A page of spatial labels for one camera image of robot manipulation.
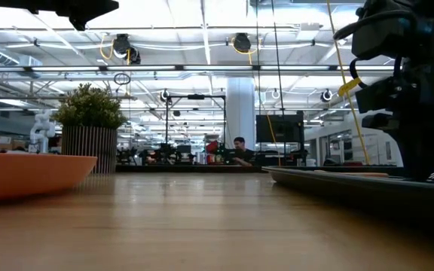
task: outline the man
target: man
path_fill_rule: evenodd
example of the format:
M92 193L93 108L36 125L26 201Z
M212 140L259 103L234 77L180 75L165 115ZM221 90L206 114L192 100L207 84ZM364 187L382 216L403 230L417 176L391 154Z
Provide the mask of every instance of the man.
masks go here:
M246 148L246 140L242 137L234 139L236 157L234 162L241 166L252 166L250 160L254 157L254 152Z

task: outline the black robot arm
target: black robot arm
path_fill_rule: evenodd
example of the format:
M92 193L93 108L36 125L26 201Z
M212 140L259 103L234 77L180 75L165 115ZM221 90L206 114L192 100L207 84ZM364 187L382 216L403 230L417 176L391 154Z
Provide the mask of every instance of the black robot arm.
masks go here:
M426 180L434 171L434 2L368 0L356 13L358 22L335 38L353 34L356 60L396 59L393 76L356 93L361 113L391 114L366 116L362 126L390 134L409 175Z

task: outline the screen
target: screen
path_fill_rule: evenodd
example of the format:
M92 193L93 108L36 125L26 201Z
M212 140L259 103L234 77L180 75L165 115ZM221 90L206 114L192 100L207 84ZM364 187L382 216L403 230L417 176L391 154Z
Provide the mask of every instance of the screen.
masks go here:
M276 143L301 142L301 130L304 131L302 117L298 115L270 115L270 124ZM257 115L256 134L257 142L274 143L267 115Z
M192 146L191 145L179 145L179 146L177 146L177 151L181 152L182 154L190 154L192 152Z

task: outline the wooden table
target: wooden table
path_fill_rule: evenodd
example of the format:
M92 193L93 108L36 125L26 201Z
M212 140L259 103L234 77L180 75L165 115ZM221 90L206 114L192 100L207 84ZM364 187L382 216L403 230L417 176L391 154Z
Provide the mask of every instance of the wooden table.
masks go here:
M0 270L434 271L434 241L265 174L120 174L0 205Z

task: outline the white robot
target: white robot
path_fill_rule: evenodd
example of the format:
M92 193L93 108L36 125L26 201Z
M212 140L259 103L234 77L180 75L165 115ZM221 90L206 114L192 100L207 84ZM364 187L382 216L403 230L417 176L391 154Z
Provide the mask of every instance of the white robot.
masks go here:
M50 122L50 115L50 110L40 110L35 115L36 122L30 133L30 153L46 154L48 152L48 138L55 135L54 123Z

